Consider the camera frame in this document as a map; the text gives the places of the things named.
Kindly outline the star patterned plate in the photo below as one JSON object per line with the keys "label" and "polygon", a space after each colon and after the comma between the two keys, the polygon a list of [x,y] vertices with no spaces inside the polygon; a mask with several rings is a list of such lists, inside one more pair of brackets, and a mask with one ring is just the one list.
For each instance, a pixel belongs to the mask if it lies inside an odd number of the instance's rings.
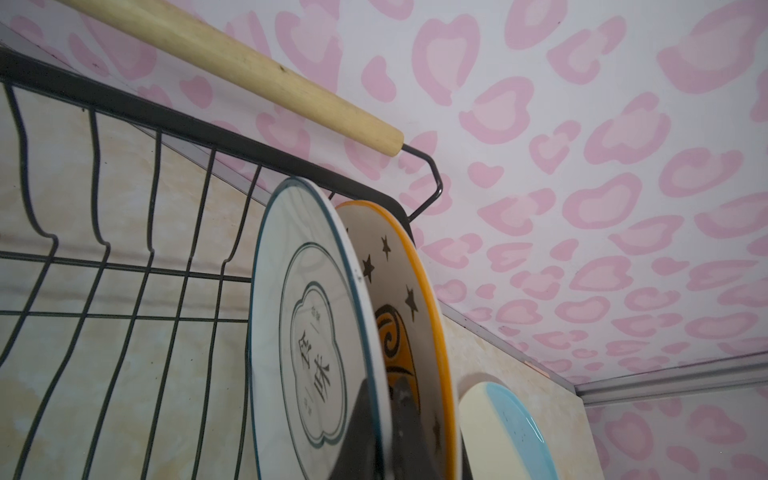
{"label": "star patterned plate", "polygon": [[432,284],[404,227],[383,207],[337,207],[372,302],[390,387],[403,380],[418,412],[424,446],[440,479],[460,479],[457,400]]}

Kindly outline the white green-rimmed plate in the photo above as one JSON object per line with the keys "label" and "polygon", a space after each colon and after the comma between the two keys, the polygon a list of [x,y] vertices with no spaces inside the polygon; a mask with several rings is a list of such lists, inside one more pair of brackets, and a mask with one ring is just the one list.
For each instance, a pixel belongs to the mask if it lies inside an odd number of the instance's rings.
{"label": "white green-rimmed plate", "polygon": [[329,479],[360,384],[381,479],[394,475],[382,349],[357,254],[313,182],[279,184],[256,244],[249,314],[251,418],[263,479]]}

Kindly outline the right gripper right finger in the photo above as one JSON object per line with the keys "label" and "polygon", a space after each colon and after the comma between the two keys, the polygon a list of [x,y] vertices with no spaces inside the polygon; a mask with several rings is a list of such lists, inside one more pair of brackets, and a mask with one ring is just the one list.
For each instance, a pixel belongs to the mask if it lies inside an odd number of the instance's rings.
{"label": "right gripper right finger", "polygon": [[441,478],[429,452],[415,397],[405,378],[392,387],[393,467],[399,480]]}

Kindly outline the black wire dish rack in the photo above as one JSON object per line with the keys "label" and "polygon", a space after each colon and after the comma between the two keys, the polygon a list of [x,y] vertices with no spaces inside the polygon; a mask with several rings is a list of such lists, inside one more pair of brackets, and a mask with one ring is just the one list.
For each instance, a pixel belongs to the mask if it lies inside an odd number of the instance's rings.
{"label": "black wire dish rack", "polygon": [[263,479],[257,239],[281,182],[389,196],[69,70],[1,5],[1,475]]}

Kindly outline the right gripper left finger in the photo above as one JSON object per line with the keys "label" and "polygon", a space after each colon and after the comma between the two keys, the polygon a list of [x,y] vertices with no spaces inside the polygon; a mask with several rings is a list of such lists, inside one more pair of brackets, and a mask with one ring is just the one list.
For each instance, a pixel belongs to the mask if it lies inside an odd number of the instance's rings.
{"label": "right gripper left finger", "polygon": [[349,428],[344,436],[339,456],[330,473],[330,480],[381,479],[380,462],[375,439],[373,408],[366,380],[360,384],[352,409]]}

